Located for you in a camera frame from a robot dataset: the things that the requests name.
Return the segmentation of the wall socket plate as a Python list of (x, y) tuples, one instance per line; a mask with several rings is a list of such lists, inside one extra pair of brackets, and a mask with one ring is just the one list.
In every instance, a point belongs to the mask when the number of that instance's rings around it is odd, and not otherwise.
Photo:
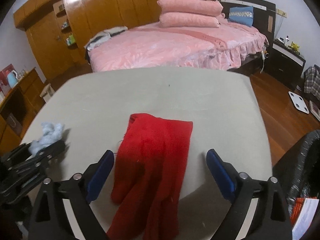
[(281, 16), (281, 17), (284, 17), (284, 18), (287, 18), (287, 12), (281, 10), (281, 9), (276, 9), (276, 14)]

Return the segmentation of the blue cushion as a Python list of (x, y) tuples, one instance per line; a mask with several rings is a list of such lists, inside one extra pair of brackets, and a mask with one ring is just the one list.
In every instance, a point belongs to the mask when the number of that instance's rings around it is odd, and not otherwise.
[(254, 8), (252, 6), (232, 7), (229, 10), (228, 21), (251, 27), (254, 21)]

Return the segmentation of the book on floor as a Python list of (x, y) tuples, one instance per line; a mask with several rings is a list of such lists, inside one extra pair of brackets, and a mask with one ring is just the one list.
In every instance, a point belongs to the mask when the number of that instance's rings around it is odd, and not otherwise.
[(317, 105), (314, 102), (309, 101), (309, 106), (310, 106), (310, 112), (318, 121), (320, 121), (320, 111)]

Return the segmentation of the white bathroom scale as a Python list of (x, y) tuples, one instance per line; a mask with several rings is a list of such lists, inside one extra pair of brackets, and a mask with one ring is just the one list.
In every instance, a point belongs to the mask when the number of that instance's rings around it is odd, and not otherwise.
[(297, 110), (299, 110), (305, 114), (310, 113), (305, 101), (303, 100), (303, 98), (300, 95), (293, 93), (291, 91), (289, 91), (288, 94), (289, 94), (289, 97), (290, 97), (294, 107)]

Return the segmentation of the black headboard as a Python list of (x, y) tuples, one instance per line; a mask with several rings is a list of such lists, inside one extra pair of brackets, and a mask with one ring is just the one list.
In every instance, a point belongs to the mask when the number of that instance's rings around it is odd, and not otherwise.
[(269, 43), (274, 40), (276, 5), (264, 0), (218, 0), (223, 6), (223, 13), (228, 18), (234, 7), (253, 7), (253, 27), (264, 34)]

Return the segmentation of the wooden wardrobe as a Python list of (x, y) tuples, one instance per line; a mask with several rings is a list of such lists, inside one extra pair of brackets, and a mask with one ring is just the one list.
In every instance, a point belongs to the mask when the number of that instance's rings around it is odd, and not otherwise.
[(47, 80), (84, 64), (85, 44), (116, 26), (157, 22), (158, 0), (27, 0), (14, 13)]

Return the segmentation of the red box on cabinet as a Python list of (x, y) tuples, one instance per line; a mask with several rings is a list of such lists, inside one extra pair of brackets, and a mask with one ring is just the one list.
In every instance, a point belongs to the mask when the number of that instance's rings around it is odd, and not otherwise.
[(1, 91), (4, 95), (7, 95), (11, 90), (8, 81), (7, 81), (7, 70), (15, 70), (12, 64), (9, 64), (3, 70), (1, 70)]

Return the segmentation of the blue plastic bag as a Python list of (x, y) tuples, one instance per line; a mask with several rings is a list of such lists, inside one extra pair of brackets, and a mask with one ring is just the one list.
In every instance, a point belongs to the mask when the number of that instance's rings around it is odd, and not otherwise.
[(34, 157), (36, 156), (42, 149), (47, 148), (51, 144), (62, 139), (65, 125), (61, 123), (51, 123), (51, 122), (43, 122), (42, 126), (42, 137), (38, 140), (33, 140), (31, 145), (29, 146), (28, 151)]

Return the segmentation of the white blue cardboard box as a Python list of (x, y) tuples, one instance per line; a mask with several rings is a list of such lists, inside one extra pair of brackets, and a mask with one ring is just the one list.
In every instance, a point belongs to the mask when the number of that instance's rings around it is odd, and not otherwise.
[(317, 211), (319, 199), (306, 198), (302, 210), (292, 229), (292, 239), (301, 239), (311, 226)]

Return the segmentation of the blue electric kettle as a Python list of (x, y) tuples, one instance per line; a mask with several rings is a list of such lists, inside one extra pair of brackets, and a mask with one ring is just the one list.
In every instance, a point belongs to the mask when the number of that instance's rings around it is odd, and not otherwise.
[(14, 88), (18, 84), (18, 74), (15, 70), (7, 70), (7, 81), (10, 88)]

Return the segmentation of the white lotion bottle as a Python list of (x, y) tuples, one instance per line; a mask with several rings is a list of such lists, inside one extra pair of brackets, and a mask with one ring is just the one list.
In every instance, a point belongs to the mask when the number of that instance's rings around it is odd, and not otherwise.
[(289, 39), (289, 36), (288, 36), (288, 35), (285, 37), (284, 45), (285, 45), (286, 47), (288, 47), (288, 46), (290, 45), (290, 39)]

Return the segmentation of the small white stool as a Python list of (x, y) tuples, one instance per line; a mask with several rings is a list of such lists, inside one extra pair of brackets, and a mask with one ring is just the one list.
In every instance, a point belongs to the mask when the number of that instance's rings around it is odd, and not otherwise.
[(53, 89), (52, 85), (49, 83), (47, 84), (42, 92), (40, 93), (40, 97), (47, 103), (50, 98), (54, 95), (55, 90)]

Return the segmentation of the clothes pile on bed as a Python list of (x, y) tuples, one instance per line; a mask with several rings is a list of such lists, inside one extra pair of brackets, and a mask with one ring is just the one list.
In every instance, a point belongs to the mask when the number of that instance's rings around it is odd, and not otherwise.
[(112, 37), (117, 36), (128, 30), (126, 26), (118, 26), (113, 27), (111, 29), (105, 29), (103, 31), (98, 32), (95, 36), (89, 39), (89, 41), (85, 44), (85, 59), (88, 63), (90, 63), (89, 52), (93, 49), (99, 47), (104, 42), (110, 40)]

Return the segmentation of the red knit glove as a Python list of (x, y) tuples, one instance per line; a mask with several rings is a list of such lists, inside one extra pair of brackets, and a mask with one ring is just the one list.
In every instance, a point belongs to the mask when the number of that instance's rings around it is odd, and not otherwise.
[(119, 146), (111, 200), (118, 205), (109, 239), (174, 239), (188, 161), (191, 121), (131, 114)]

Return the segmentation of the black nightstand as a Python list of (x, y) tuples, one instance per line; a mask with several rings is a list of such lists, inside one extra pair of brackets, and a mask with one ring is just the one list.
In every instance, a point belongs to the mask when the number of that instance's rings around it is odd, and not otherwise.
[(301, 80), (306, 60), (278, 40), (274, 40), (264, 71), (294, 91)]

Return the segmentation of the plaid shirt on chair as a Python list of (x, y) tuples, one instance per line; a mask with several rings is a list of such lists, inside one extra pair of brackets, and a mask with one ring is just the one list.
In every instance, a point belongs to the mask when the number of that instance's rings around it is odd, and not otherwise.
[(316, 64), (304, 72), (304, 93), (320, 100), (320, 68)]

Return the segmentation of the orange foam net sleeve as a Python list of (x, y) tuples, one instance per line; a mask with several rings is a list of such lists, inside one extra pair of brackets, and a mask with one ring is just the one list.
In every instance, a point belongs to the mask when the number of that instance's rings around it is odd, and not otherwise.
[(296, 223), (305, 200), (306, 200), (306, 198), (296, 198), (296, 201), (295, 201), (295, 204), (292, 209), (291, 216), (290, 216), (290, 221), (291, 221), (292, 226), (294, 226), (294, 224)]

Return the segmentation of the lower pink pillow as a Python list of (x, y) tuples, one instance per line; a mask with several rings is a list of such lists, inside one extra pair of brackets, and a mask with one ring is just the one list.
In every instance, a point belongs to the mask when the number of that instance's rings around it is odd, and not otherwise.
[(186, 12), (166, 12), (161, 14), (159, 21), (162, 27), (201, 27), (219, 28), (217, 18), (206, 15), (191, 14)]

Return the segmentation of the black trash bin with liner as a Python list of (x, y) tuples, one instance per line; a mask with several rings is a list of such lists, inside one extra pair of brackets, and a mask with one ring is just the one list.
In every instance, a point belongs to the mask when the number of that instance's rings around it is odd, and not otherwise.
[(300, 138), (274, 165), (272, 172), (285, 194), (289, 217), (296, 198), (319, 199), (319, 130)]

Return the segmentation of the yellow plush toy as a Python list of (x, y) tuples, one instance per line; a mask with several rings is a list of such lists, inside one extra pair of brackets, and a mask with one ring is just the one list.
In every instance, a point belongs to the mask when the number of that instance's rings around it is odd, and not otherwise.
[(299, 45), (294, 43), (294, 42), (291, 42), (291, 45), (290, 45), (290, 48), (295, 51), (296, 53), (299, 53)]

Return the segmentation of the bed with pink cover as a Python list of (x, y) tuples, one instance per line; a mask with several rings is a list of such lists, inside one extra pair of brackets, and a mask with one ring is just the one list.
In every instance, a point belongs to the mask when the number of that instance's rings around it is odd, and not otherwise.
[(94, 72), (120, 69), (193, 67), (227, 71), (260, 55), (267, 37), (238, 23), (219, 28), (162, 28), (147, 24), (118, 34), (88, 52)]

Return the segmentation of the wooden side cabinet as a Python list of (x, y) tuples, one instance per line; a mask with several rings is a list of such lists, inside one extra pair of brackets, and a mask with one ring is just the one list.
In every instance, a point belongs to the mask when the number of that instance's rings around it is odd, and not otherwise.
[(32, 69), (1, 102), (1, 155), (20, 145), (29, 126), (44, 106), (44, 83)]

